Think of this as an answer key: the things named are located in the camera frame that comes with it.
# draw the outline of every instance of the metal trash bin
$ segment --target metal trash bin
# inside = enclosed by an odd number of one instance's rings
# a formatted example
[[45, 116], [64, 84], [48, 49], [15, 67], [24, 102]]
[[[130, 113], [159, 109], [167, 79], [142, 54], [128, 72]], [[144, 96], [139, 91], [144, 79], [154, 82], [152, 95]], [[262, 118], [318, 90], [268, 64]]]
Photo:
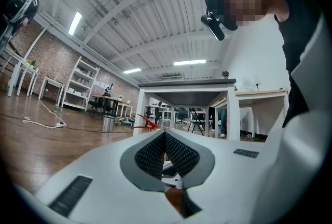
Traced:
[[113, 126], [115, 122], [115, 117], [110, 115], [103, 116], [103, 132], [111, 133], [113, 131]]

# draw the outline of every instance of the fluorescent light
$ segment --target fluorescent light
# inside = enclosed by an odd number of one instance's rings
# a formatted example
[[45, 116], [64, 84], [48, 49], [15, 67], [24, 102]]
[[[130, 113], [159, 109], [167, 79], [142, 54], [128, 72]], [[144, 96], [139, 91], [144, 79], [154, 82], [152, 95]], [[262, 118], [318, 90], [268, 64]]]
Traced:
[[73, 19], [73, 22], [71, 24], [71, 27], [69, 28], [69, 31], [68, 33], [70, 35], [73, 35], [74, 34], [74, 31], [75, 31], [75, 28], [79, 22], [79, 20], [81, 19], [82, 15], [79, 13], [79, 12], [76, 12], [75, 16], [74, 16], [74, 19]]
[[174, 62], [174, 65], [184, 65], [184, 64], [205, 64], [206, 60], [192, 60], [192, 61], [182, 61]]
[[138, 71], [142, 71], [140, 70], [139, 68], [135, 68], [135, 69], [131, 69], [131, 70], [128, 70], [128, 71], [124, 71], [125, 74], [130, 74], [130, 73], [134, 73], [134, 72], [138, 72]]

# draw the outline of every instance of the wooden floor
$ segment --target wooden floor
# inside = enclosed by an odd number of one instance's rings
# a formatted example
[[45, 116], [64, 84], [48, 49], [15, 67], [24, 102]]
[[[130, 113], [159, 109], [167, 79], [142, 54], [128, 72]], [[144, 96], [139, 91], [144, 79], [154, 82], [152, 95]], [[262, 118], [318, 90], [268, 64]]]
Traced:
[[[12, 181], [32, 194], [55, 172], [87, 151], [129, 138], [133, 134], [132, 128], [125, 126], [114, 127], [113, 133], [101, 133], [101, 118], [57, 107], [55, 102], [46, 100], [42, 102], [63, 119], [67, 128], [47, 129], [23, 123], [22, 119], [26, 116], [31, 121], [49, 126], [55, 126], [59, 120], [48, 112], [36, 96], [27, 97], [24, 92], [20, 96], [16, 96], [15, 92], [13, 94], [8, 97], [6, 92], [0, 92], [0, 153]], [[162, 124], [162, 128], [168, 126], [167, 122]], [[175, 128], [187, 130], [183, 125], [176, 125]], [[173, 203], [176, 208], [178, 204], [179, 200]]]

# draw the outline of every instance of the shelf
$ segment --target shelf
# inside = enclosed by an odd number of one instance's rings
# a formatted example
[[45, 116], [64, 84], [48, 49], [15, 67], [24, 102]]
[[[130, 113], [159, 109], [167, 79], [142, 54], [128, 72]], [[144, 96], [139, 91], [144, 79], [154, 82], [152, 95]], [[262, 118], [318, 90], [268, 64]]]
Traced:
[[68, 90], [67, 90], [67, 93], [74, 95], [74, 96], [82, 97], [83, 99], [87, 99], [87, 97], [84, 97], [83, 95], [75, 94], [74, 92], [70, 92]]
[[95, 68], [95, 67], [93, 67], [92, 65], [89, 65], [88, 63], [83, 62], [82, 60], [79, 60], [78, 64], [79, 64], [80, 66], [84, 67], [85, 69], [89, 70], [89, 71], [91, 71], [91, 70], [93, 70], [93, 71], [95, 71], [95, 72], [98, 71], [98, 68]]
[[73, 103], [69, 103], [69, 102], [64, 102], [63, 105], [67, 105], [67, 106], [71, 106], [71, 107], [75, 107], [75, 108], [85, 110], [85, 107], [79, 106], [79, 105], [76, 105], [76, 104], [73, 104]]
[[90, 87], [85, 86], [85, 85], [83, 85], [83, 84], [81, 84], [81, 83], [78, 83], [78, 82], [76, 82], [76, 81], [74, 81], [74, 80], [72, 80], [72, 79], [71, 79], [71, 83], [73, 83], [73, 84], [75, 84], [75, 85], [77, 85], [77, 86], [79, 86], [79, 87], [85, 88], [85, 89], [91, 89]]
[[84, 73], [82, 73], [82, 72], [80, 72], [80, 71], [76, 71], [76, 70], [74, 70], [74, 74], [77, 75], [77, 76], [80, 76], [80, 77], [82, 77], [82, 78], [85, 78], [85, 79], [87, 79], [87, 80], [94, 80], [93, 77], [90, 77], [90, 76], [88, 76], [87, 74], [84, 74]]

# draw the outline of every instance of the ceiling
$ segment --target ceiling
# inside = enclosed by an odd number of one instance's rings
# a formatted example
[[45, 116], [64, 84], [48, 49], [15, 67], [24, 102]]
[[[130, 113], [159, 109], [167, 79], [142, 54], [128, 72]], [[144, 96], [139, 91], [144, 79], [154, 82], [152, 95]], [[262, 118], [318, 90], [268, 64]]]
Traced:
[[[77, 11], [82, 19], [70, 36]], [[218, 78], [232, 32], [222, 28], [226, 37], [217, 41], [200, 22], [204, 12], [204, 0], [45, 0], [36, 20], [51, 24], [124, 80], [139, 83]], [[206, 64], [173, 65], [197, 59]], [[134, 68], [142, 71], [122, 73]]]

